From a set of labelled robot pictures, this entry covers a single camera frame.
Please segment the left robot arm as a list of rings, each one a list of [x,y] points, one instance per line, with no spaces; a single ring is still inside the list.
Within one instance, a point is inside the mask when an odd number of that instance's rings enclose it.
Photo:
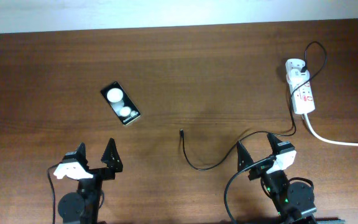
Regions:
[[[97,224],[98,213],[104,202],[103,182],[114,180],[122,172],[123,164],[113,138],[108,141],[101,157],[106,167],[91,169],[86,159],[86,147],[81,143],[73,152],[64,155],[54,176],[67,177],[78,182],[74,192],[64,195],[58,203],[58,214],[63,223]]]

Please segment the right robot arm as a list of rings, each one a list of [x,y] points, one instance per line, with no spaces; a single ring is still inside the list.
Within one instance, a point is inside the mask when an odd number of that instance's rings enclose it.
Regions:
[[[237,147],[237,173],[248,172],[248,178],[260,180],[262,189],[273,202],[277,210],[276,218],[256,218],[243,223],[345,223],[339,218],[317,219],[314,204],[314,184],[311,180],[302,177],[289,179],[285,169],[290,167],[296,157],[294,145],[289,141],[281,141],[273,134],[267,139],[272,148],[271,155],[257,162],[253,161],[249,152],[241,142]]]

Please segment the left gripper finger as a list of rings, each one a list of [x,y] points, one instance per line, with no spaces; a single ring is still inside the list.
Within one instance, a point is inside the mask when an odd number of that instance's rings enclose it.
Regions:
[[[110,138],[102,155],[101,162],[105,163],[113,172],[122,172],[123,164],[117,152],[116,142]]]
[[[86,159],[86,146],[81,143],[72,153],[71,156],[75,158],[84,170],[88,170],[88,160]]]

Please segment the black smartphone with white circles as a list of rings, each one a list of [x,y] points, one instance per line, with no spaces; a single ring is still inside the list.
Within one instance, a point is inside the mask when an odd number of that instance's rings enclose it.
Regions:
[[[112,82],[100,93],[122,125],[127,126],[141,117],[140,110],[118,82]]]

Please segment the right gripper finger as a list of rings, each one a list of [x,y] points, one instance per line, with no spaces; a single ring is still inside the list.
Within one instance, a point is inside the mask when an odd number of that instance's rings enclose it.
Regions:
[[[245,168],[251,169],[252,165],[254,164],[253,159],[251,158],[251,155],[249,154],[246,147],[238,141],[236,143],[237,147],[237,171],[242,171]]]
[[[281,141],[272,133],[268,133],[267,139],[274,155],[284,154],[291,151],[291,143],[289,141]]]

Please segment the white power strip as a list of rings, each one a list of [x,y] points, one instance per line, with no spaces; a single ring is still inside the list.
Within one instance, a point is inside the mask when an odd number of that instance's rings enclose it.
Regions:
[[[305,61],[298,58],[288,59],[285,63],[286,72],[292,68],[302,70],[304,66]],[[308,114],[315,110],[310,82],[304,82],[299,85],[289,85],[289,88],[295,114]]]

